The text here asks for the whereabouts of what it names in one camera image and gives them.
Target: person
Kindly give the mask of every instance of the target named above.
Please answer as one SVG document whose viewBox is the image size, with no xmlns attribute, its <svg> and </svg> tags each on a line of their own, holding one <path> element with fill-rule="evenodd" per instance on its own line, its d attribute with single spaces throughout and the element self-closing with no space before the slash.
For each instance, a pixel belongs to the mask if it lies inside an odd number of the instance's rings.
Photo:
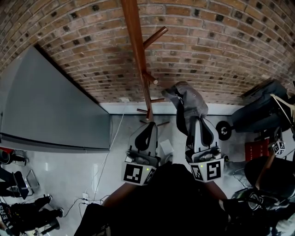
<svg viewBox="0 0 295 236">
<path fill-rule="evenodd" d="M 62 208 L 58 210 L 42 210 L 50 203 L 51 195 L 37 199 L 33 203 L 13 204 L 0 203 L 0 216 L 9 235 L 21 235 L 25 231 L 34 230 L 51 223 L 57 217 L 64 216 Z"/>
<path fill-rule="evenodd" d="M 214 182 L 197 182 L 184 165 L 169 160 L 147 186 L 125 183 L 103 206 L 90 204 L 75 236 L 97 235 L 101 229 L 112 236 L 221 235 L 228 214 L 219 200 L 226 199 Z"/>
<path fill-rule="evenodd" d="M 0 182 L 0 196 L 1 197 L 20 197 L 20 193 L 16 186 L 12 186 L 10 182 L 2 181 Z"/>
</svg>

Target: sneaker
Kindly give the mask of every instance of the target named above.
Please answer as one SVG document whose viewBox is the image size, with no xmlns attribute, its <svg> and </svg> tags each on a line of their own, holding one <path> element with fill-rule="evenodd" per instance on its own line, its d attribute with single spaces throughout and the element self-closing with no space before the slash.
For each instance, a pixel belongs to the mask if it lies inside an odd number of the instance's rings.
<svg viewBox="0 0 295 236">
<path fill-rule="evenodd" d="M 164 162 L 164 163 L 166 164 L 168 161 L 173 163 L 173 155 L 169 154 L 169 155 L 165 158 L 165 162 Z"/>
<path fill-rule="evenodd" d="M 26 166 L 29 162 L 30 162 L 29 158 L 26 157 L 26 158 L 24 159 L 24 166 Z"/>
<path fill-rule="evenodd" d="M 53 199 L 52 195 L 50 195 L 50 194 L 47 194 L 47 195 L 44 194 L 44 197 L 49 197 L 49 199 L 50 199 L 50 200 L 49 200 L 49 203 L 50 203 L 51 200 Z"/>
<path fill-rule="evenodd" d="M 63 208 L 60 208 L 60 209 L 58 209 L 58 211 L 60 211 L 60 215 L 59 215 L 59 217 L 64 217 L 64 215 L 65 215 L 65 211 L 64 211 L 64 209 Z"/>
</svg>

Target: white floor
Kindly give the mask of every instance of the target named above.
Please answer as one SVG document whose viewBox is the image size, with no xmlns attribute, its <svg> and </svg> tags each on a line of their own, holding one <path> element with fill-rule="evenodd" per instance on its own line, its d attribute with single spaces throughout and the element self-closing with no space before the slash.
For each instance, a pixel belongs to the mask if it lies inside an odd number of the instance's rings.
<svg viewBox="0 0 295 236">
<path fill-rule="evenodd" d="M 121 116 L 113 116 L 113 133 L 114 137 Z M 213 125 L 216 125 L 220 120 L 228 120 L 228 117 L 208 116 Z M 26 175 L 29 169 L 33 169 L 35 175 L 41 185 L 40 190 L 31 199 L 50 193 L 53 196 L 52 206 L 54 208 L 62 207 L 65 212 L 69 210 L 71 205 L 77 198 L 82 198 L 84 192 L 89 194 L 91 199 L 94 198 L 95 189 L 99 178 L 100 184 L 97 188 L 95 199 L 99 200 L 102 197 L 111 194 L 114 190 L 120 187 L 121 182 L 121 164 L 125 159 L 125 151 L 128 146 L 129 136 L 142 124 L 140 119 L 144 116 L 124 116 L 120 130 L 114 142 L 114 145 L 107 157 L 106 165 L 101 176 L 102 164 L 106 154 L 64 154 L 64 153 L 41 153 L 27 152 L 30 159 L 26 167 L 20 167 L 16 164 L 4 166 L 8 171 L 20 170 L 23 175 Z M 169 139 L 174 148 L 174 163 L 184 164 L 188 169 L 189 166 L 185 161 L 185 142 L 186 136 L 178 131 L 176 127 L 175 116 L 156 116 L 155 122 L 162 123 L 170 121 L 169 124 L 159 127 L 159 143 Z M 249 134 L 236 134 L 233 131 L 232 137 L 225 142 L 220 142 L 222 152 L 227 154 L 232 161 L 243 161 L 244 143 L 253 141 Z M 242 185 L 233 177 L 225 177 L 217 182 L 217 184 L 225 191 L 230 198 L 232 194 L 242 189 Z M 15 203 L 14 198 L 5 198 L 8 204 Z M 66 218 L 59 218 L 60 230 L 50 232 L 52 236 L 72 236 L 81 222 L 78 203 L 71 209 Z M 84 213 L 86 206 L 81 205 L 81 212 Z"/>
</svg>

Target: wooden pole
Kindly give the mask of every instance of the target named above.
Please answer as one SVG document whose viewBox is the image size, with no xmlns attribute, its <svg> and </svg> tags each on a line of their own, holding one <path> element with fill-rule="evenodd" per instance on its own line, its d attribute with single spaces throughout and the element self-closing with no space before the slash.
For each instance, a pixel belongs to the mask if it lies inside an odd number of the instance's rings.
<svg viewBox="0 0 295 236">
<path fill-rule="evenodd" d="M 147 71 L 146 58 L 144 54 L 142 29 L 140 26 L 138 7 L 136 0 L 121 0 L 125 21 L 132 44 L 136 66 L 142 84 L 143 95 L 147 105 L 147 119 L 153 121 L 153 111 L 151 97 L 149 93 L 148 81 L 144 78 L 143 72 Z"/>
<path fill-rule="evenodd" d="M 166 33 L 168 29 L 164 26 L 161 29 L 159 29 L 156 33 L 154 33 L 152 36 L 150 36 L 145 42 L 143 43 L 144 49 L 146 49 L 148 46 L 150 46 L 153 42 L 155 42 L 158 38 L 160 38 L 164 33 Z"/>
<path fill-rule="evenodd" d="M 153 84 L 157 84 L 158 80 L 156 80 L 153 76 L 151 76 L 149 73 L 147 73 L 146 71 L 144 71 L 142 73 L 143 77 L 146 78 L 149 82 L 153 83 Z"/>
<path fill-rule="evenodd" d="M 158 98 L 158 99 L 151 100 L 152 103 L 163 102 L 163 101 L 165 101 L 165 98 Z"/>
<path fill-rule="evenodd" d="M 139 109 L 139 108 L 137 108 L 137 111 L 138 112 L 143 112 L 143 113 L 147 113 L 148 111 L 146 111 L 146 110 L 142 110 L 142 109 Z"/>
</svg>

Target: person's leg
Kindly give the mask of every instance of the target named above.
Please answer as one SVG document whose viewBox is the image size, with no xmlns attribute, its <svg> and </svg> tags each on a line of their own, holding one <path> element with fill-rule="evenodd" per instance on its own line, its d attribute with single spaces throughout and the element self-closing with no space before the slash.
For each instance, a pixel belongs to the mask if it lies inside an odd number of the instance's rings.
<svg viewBox="0 0 295 236">
<path fill-rule="evenodd" d="M 42 210 L 38 212 L 38 215 L 36 216 L 37 222 L 36 222 L 36 227 L 40 228 L 43 227 L 50 222 L 52 222 L 55 218 L 57 217 L 62 217 L 63 213 L 61 210 Z"/>
<path fill-rule="evenodd" d="M 38 209 L 38 211 L 44 207 L 47 203 L 49 203 L 51 200 L 51 198 L 49 196 L 47 197 L 42 197 L 42 198 L 39 198 L 37 199 L 34 204 L 36 206 L 36 208 Z"/>
<path fill-rule="evenodd" d="M 15 154 L 10 155 L 10 159 L 11 159 L 12 161 L 15 160 L 15 161 L 26 162 L 26 158 L 24 158 L 24 157 L 19 157 L 19 156 L 15 155 Z"/>
<path fill-rule="evenodd" d="M 0 196 L 2 197 L 19 197 L 20 194 L 17 190 L 9 191 L 7 188 L 11 187 L 8 182 L 0 182 Z"/>
</svg>

